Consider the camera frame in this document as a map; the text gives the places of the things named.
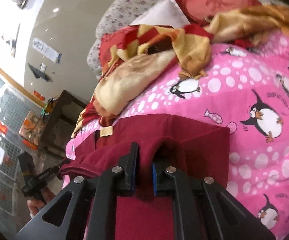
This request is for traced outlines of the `person's left hand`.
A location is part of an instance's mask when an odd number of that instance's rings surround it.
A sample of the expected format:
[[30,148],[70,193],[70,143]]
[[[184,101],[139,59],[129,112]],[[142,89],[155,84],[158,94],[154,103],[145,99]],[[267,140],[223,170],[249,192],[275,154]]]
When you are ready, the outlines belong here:
[[[41,190],[43,199],[46,203],[49,203],[54,197],[55,194],[47,187]],[[27,206],[29,209],[30,217],[33,218],[46,204],[38,199],[29,198],[27,200]]]

